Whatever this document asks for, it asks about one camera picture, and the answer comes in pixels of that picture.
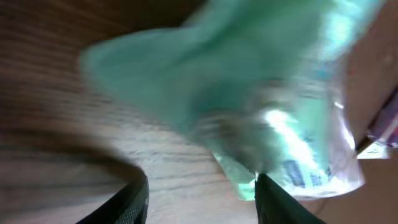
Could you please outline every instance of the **wood grain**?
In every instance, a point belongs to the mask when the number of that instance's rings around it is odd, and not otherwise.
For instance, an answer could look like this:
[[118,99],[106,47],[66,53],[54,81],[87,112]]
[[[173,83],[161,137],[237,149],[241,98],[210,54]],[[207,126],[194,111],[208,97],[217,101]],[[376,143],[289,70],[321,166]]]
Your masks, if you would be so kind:
[[257,222],[206,149],[88,88],[76,69],[87,46],[178,26],[202,3],[0,0],[0,223],[75,223],[135,166],[150,181],[149,224]]

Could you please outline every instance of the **green plastic bag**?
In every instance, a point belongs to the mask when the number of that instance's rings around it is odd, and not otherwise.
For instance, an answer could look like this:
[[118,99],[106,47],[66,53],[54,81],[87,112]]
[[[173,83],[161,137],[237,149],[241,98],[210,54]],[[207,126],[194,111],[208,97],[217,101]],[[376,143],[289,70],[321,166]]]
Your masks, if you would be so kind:
[[[295,197],[329,197],[360,185],[329,184],[341,178],[329,156],[339,116],[334,62],[379,5],[211,0],[183,27],[88,49],[81,66],[100,89],[210,149],[242,199],[254,200],[261,172]],[[353,179],[360,183],[360,174]]]

